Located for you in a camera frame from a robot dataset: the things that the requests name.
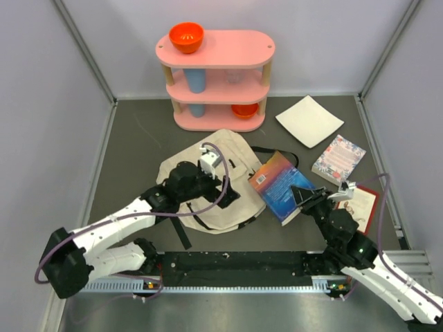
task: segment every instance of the book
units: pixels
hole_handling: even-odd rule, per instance
[[[338,202],[338,209],[346,209],[352,218],[359,224],[359,230],[364,235],[369,231],[372,223],[379,194],[373,190],[358,186],[354,190],[354,196],[349,201]]]
[[[329,182],[340,185],[347,180],[365,153],[366,151],[362,148],[341,135],[337,135],[312,165],[312,172]]]
[[[282,226],[300,213],[291,186],[315,189],[315,186],[278,151],[249,178],[249,183],[278,217]]]
[[[332,135],[344,123],[310,95],[275,118],[293,137],[309,148]]]

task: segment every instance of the book cover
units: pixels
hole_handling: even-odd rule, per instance
[[[327,149],[312,165],[312,172],[340,185],[347,180],[366,151],[349,140],[337,135]]]
[[[249,183],[278,217],[282,226],[300,213],[291,186],[315,189],[315,186],[278,151],[249,179]]]
[[[354,190],[354,197],[348,201],[338,202],[337,208],[346,209],[359,224],[357,230],[366,235],[371,226],[378,200],[379,193],[366,187],[358,186]]]

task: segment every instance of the wooden shelf post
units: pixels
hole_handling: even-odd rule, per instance
[[[271,83],[271,65],[272,61],[269,61],[263,66],[262,86],[268,86]]]
[[[166,84],[169,86],[174,85],[174,76],[172,76],[171,68],[164,64],[161,64],[161,68],[163,69],[163,74],[165,74]]]
[[[180,104],[178,102],[176,102],[175,100],[171,99],[172,102],[172,108],[174,109],[174,113],[175,114],[180,114],[181,113],[181,107]]]
[[[264,112],[266,111],[266,100],[267,99],[268,98],[265,98],[258,103],[258,115],[259,116],[264,115]]]

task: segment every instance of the black strap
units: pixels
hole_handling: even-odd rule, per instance
[[[186,205],[188,206],[189,211],[194,212],[194,211],[192,211],[191,203],[186,203]],[[194,220],[195,220],[195,221],[196,221],[201,227],[205,227],[205,229],[207,229],[207,230],[214,230],[214,228],[210,228],[210,227],[208,227],[208,225],[206,225],[206,224],[203,222],[203,220],[200,219],[199,216],[195,215],[195,216],[193,216],[193,217],[194,217]],[[256,220],[256,218],[255,218],[254,216],[252,216],[252,217],[249,218],[248,220],[243,221],[242,223],[239,223],[239,224],[238,224],[238,230],[239,230],[239,229],[242,229],[244,226],[248,225],[249,223],[252,223],[252,222],[255,221],[255,220]]]
[[[254,216],[252,216],[251,218],[249,218],[246,221],[243,221],[242,223],[238,224],[238,229],[241,230],[244,226],[252,223],[253,221],[255,221],[257,218],[255,218]]]
[[[254,152],[261,152],[263,154],[273,154],[276,151],[279,151],[283,156],[284,155],[288,155],[290,154],[291,156],[293,156],[296,159],[296,162],[293,163],[294,167],[297,168],[298,164],[300,163],[300,160],[298,159],[296,154],[293,154],[292,152],[289,151],[284,151],[284,150],[279,150],[279,149],[268,149],[267,147],[251,147],[252,151]]]
[[[189,211],[194,212],[194,210],[191,207],[191,203],[186,203],[186,205],[188,206]],[[205,227],[205,229],[207,230],[214,230],[214,228],[210,228],[208,225],[206,225],[203,220],[200,219],[199,216],[197,216],[196,214],[193,215],[194,220],[201,226],[201,227]]]
[[[180,223],[180,218],[177,216],[171,216],[172,225],[175,228],[175,231],[177,232],[177,235],[179,236],[179,239],[181,241],[181,244],[183,244],[183,247],[185,250],[192,247],[191,242],[189,241],[188,236],[186,235],[185,230],[183,229],[183,226]]]

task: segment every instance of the white square plate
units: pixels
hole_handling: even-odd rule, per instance
[[[315,147],[344,123],[310,95],[275,118],[293,137],[309,148]]]

